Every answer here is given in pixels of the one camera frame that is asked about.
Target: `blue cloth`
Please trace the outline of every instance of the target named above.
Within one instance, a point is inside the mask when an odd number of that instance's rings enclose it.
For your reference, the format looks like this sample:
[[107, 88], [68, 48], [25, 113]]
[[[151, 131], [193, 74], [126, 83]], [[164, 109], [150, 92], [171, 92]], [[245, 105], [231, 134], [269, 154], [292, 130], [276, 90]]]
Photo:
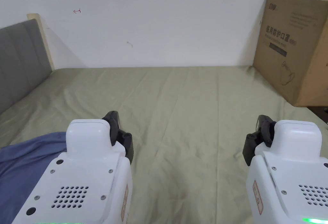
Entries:
[[0, 149], [1, 223], [11, 224], [43, 172], [66, 151], [66, 132], [46, 134]]

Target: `cardboard box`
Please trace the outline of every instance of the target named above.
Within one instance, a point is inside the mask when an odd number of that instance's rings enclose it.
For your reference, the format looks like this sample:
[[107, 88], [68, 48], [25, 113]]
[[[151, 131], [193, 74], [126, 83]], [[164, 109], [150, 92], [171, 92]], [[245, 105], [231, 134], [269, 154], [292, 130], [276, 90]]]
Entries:
[[328, 0], [266, 0], [253, 66], [294, 106], [328, 106]]

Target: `bed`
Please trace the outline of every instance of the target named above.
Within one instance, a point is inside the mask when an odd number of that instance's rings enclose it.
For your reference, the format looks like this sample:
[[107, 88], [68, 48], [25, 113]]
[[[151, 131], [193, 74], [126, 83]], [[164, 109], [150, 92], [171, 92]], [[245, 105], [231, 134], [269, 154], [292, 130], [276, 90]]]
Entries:
[[253, 223], [242, 149], [260, 114], [314, 122], [328, 157], [328, 125], [287, 103], [251, 66], [45, 75], [0, 114], [0, 146], [117, 110], [134, 140], [129, 223]]

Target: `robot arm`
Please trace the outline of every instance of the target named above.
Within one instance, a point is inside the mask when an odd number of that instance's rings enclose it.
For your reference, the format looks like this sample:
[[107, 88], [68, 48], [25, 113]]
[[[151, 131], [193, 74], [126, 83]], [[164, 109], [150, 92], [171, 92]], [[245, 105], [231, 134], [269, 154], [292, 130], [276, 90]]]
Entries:
[[132, 196], [130, 133], [117, 112], [73, 120], [67, 152], [51, 161], [13, 224], [126, 223]]
[[256, 224], [328, 223], [328, 160], [311, 122], [259, 116], [243, 155], [246, 188]]

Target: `upholstered headboard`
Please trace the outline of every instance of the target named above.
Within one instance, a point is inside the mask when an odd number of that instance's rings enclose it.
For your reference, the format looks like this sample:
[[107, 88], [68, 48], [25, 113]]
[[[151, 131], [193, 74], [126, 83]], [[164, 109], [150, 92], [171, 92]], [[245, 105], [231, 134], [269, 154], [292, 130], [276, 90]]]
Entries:
[[36, 19], [0, 29], [0, 113], [52, 72]]

